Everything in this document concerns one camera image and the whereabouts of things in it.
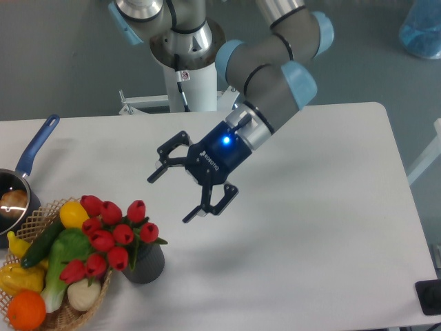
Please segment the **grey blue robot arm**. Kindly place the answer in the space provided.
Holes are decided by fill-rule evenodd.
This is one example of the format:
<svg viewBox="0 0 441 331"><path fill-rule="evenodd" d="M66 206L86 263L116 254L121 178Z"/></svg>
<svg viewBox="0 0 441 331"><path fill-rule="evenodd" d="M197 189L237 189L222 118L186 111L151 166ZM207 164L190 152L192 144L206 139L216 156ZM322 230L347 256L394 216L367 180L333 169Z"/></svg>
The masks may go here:
<svg viewBox="0 0 441 331"><path fill-rule="evenodd" d="M187 221L220 214L238 193L229 174L317 93L305 63L332 45L330 19L309 11L303 1L259 1L258 7L271 34L256 45L226 41L215 32L203 1L112 1L108 7L130 43L148 42L156 60L172 70L184 111L202 94L185 87L190 72L211 65L244 98L198 143L182 131L157 150L149 182L182 166L202 188L201 202Z"/></svg>

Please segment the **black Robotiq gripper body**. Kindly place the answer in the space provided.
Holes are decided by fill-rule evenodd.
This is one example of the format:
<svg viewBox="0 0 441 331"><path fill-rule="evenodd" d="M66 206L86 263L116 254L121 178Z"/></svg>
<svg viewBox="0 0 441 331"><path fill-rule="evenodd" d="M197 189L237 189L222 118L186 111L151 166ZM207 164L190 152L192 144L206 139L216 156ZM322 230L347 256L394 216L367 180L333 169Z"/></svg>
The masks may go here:
<svg viewBox="0 0 441 331"><path fill-rule="evenodd" d="M228 124L221 121L198 143L189 147L185 169L199 185L219 185L252 153Z"/></svg>

